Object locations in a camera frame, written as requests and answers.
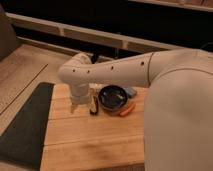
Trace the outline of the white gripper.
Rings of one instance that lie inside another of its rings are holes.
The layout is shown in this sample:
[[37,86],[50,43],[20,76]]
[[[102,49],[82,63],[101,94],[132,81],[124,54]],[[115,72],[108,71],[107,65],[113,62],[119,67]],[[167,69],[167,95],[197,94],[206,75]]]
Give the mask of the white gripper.
[[87,104],[88,110],[92,110],[92,105],[91,105],[91,96],[89,94],[85,96],[70,96],[71,99],[71,106],[70,106],[70,112],[73,114],[74,113],[74,105],[83,105]]

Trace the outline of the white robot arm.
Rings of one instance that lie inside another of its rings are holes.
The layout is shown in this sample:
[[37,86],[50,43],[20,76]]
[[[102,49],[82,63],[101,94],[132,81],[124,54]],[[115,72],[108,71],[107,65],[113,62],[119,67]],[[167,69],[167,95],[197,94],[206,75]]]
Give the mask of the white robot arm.
[[80,53],[58,74],[74,104],[89,101],[91,83],[148,89],[145,171],[213,171],[213,53],[178,49],[97,64]]

